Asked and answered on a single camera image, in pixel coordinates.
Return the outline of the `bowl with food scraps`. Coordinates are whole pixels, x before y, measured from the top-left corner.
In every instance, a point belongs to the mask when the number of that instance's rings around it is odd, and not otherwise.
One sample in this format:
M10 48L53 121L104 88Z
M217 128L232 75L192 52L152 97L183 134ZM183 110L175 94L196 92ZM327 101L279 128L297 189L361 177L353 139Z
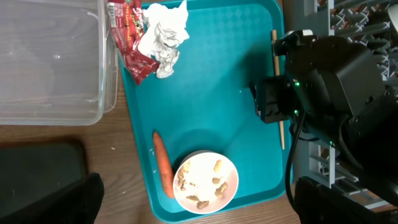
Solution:
M181 162L173 182L177 203L184 210L199 215L226 208L238 187L236 166L226 156L208 150L189 154Z

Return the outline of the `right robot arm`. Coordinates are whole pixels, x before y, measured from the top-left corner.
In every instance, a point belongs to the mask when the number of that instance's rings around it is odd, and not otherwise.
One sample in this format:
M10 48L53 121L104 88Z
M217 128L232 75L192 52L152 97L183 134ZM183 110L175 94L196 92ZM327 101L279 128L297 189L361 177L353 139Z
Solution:
M286 59L284 74L251 84L264 123L290 120L293 137L285 192L302 223L396 223L397 210L376 213L311 177L290 184L302 133L337 149L345 166L370 190L397 205L397 96L364 45L295 30L272 38L272 54Z

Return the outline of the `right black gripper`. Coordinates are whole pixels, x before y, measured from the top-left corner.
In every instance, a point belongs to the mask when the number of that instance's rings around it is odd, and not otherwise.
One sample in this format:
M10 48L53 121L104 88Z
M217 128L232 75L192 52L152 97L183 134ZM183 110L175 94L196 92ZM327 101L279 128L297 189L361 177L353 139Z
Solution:
M287 121L294 116L294 90L285 76L266 77L250 82L255 112L266 124Z

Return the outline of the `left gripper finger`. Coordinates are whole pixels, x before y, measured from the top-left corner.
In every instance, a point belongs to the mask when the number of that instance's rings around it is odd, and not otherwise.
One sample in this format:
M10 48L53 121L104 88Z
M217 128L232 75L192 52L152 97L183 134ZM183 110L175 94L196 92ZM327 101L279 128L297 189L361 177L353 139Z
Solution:
M85 179L2 217L1 223L94 223L103 197L103 181L93 172Z

